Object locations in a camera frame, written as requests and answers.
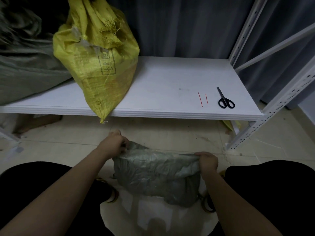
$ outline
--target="woven polypropylene bag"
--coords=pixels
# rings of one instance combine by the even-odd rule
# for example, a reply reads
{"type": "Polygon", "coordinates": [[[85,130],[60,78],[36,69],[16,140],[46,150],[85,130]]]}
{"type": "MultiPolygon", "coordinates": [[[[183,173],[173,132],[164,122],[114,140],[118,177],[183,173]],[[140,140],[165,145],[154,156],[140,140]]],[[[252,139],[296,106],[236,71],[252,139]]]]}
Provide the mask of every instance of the woven polypropylene bag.
{"type": "Polygon", "coordinates": [[[105,0],[68,1],[68,20],[53,37],[53,53],[103,123],[131,85],[139,46],[124,14],[105,0]]]}

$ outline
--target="scissors blade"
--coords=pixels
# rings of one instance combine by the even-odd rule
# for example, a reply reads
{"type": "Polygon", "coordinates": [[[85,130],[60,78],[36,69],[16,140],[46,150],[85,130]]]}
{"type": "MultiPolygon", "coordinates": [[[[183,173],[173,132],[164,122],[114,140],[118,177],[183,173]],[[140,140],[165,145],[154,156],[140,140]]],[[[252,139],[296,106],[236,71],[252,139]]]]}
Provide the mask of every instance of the scissors blade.
{"type": "Polygon", "coordinates": [[[221,92],[221,90],[219,89],[219,87],[217,87],[219,94],[221,95],[221,97],[224,99],[223,93],[221,92]]]}

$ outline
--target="scissors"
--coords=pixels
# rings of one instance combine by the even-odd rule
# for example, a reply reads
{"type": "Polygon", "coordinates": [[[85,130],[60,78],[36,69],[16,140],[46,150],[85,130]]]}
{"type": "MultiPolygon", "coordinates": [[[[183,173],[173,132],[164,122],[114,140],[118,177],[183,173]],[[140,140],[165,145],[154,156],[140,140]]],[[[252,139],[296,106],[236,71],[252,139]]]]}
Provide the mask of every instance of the scissors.
{"type": "Polygon", "coordinates": [[[235,104],[230,100],[230,99],[227,99],[223,96],[223,93],[221,92],[221,90],[219,89],[219,87],[217,87],[218,91],[219,91],[219,94],[221,95],[221,99],[218,101],[218,104],[221,108],[226,108],[226,107],[229,107],[229,108],[234,108],[235,107],[235,104]]]}

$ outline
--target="white shelf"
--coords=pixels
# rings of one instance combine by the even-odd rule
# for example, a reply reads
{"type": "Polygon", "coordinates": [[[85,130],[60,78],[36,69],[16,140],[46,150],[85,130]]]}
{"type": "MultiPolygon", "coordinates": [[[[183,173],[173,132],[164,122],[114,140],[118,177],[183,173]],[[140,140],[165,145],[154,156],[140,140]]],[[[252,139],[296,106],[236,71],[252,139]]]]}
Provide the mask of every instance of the white shelf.
{"type": "MultiPolygon", "coordinates": [[[[95,115],[74,81],[0,106],[0,112],[95,115]]],[[[139,57],[133,83],[111,113],[123,117],[228,120],[257,120],[262,115],[228,60],[169,57],[139,57]],[[219,107],[221,97],[216,87],[235,103],[234,109],[219,107]]]]}

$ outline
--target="person's hand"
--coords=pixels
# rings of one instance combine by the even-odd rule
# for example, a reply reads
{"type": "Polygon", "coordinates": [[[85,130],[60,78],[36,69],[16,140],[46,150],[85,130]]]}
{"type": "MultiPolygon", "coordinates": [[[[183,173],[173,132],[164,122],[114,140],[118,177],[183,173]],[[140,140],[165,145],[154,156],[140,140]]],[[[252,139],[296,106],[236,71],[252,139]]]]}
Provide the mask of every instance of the person's hand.
{"type": "Polygon", "coordinates": [[[101,141],[96,149],[110,159],[124,152],[128,147],[128,143],[128,139],[121,135],[120,130],[116,129],[110,132],[108,137],[101,141]]]}
{"type": "Polygon", "coordinates": [[[199,167],[202,176],[211,172],[216,172],[219,162],[215,155],[210,152],[196,152],[195,155],[200,156],[199,167]]]}

